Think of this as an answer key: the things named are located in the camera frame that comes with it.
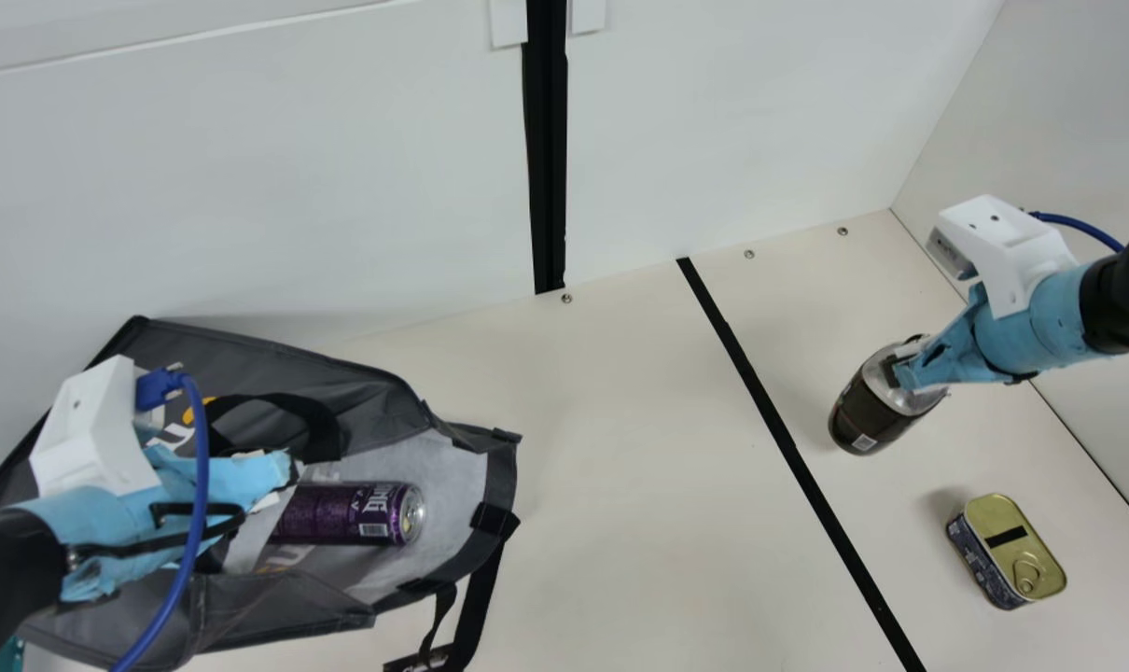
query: white wall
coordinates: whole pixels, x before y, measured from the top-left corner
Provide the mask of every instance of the white wall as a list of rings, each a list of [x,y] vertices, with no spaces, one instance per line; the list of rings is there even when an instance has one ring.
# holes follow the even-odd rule
[[[374,5],[0,72],[0,459],[131,314],[299,346],[534,290],[518,50]]]
[[[894,210],[924,241],[983,192],[1129,239],[1129,0],[1008,0]],[[1108,254],[1064,235],[1080,260]],[[1129,500],[1129,357],[1035,384]]]
[[[0,68],[404,0],[0,0]]]
[[[610,0],[569,55],[577,282],[892,204],[1001,0]]]

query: tin can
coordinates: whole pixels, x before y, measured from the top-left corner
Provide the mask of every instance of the tin can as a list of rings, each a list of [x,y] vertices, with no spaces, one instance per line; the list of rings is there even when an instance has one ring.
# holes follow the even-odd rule
[[[947,395],[947,389],[909,391],[892,372],[896,350],[918,341],[892,343],[863,363],[830,409],[830,437],[850,454],[877,454],[901,437]]]
[[[1004,495],[970,500],[945,533],[987,599],[1000,609],[1017,609],[1067,587],[1067,574],[1050,549],[1021,507]]]
[[[406,483],[303,485],[278,520],[273,544],[406,546],[428,512]]]

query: can lid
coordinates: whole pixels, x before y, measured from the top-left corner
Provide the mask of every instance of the can lid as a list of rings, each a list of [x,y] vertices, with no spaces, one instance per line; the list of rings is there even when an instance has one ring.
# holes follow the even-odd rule
[[[423,529],[423,520],[428,516],[428,507],[423,505],[423,494],[419,488],[411,486],[403,495],[402,505],[399,507],[399,527],[403,534],[403,541],[411,543],[419,536]]]
[[[1048,599],[1067,587],[1067,574],[1012,498],[998,494],[974,498],[966,503],[964,516],[1004,577],[1026,600]]]

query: blue cable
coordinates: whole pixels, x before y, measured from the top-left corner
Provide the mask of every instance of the blue cable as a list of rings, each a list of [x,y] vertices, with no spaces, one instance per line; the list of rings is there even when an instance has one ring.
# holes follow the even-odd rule
[[[1058,224],[1079,229],[1082,233],[1089,235],[1091,238],[1095,238],[1106,246],[1110,246],[1113,252],[1124,251],[1124,246],[1120,244],[1120,241],[1115,241],[1115,238],[1106,234],[1105,230],[1096,226],[1091,226],[1088,222],[1067,216],[1056,216],[1056,213],[1050,212],[1030,212],[1030,216],[1039,218],[1041,221],[1045,221],[1048,224]]]
[[[180,560],[180,571],[176,571],[175,579],[170,584],[170,592],[163,606],[158,608],[158,613],[154,621],[147,626],[146,631],[138,638],[137,643],[130,647],[129,652],[112,667],[112,672],[129,672],[130,669],[141,660],[142,655],[149,651],[150,645],[163,634],[167,626],[167,620],[175,608],[180,606],[184,591],[191,582],[192,570],[195,568],[195,557],[199,555],[199,546],[203,541],[203,527],[207,526],[207,485],[209,485],[209,471],[207,471],[207,413],[203,410],[203,396],[195,386],[195,381],[187,374],[180,374],[180,383],[187,391],[187,400],[191,402],[192,412],[195,416],[195,500],[191,516],[191,527],[187,530],[187,543],[184,544],[184,556]]]

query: purple can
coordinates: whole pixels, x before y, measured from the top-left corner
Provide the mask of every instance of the purple can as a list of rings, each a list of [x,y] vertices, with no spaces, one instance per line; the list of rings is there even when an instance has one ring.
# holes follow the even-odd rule
[[[427,514],[419,488],[406,483],[301,485],[270,543],[406,546]]]

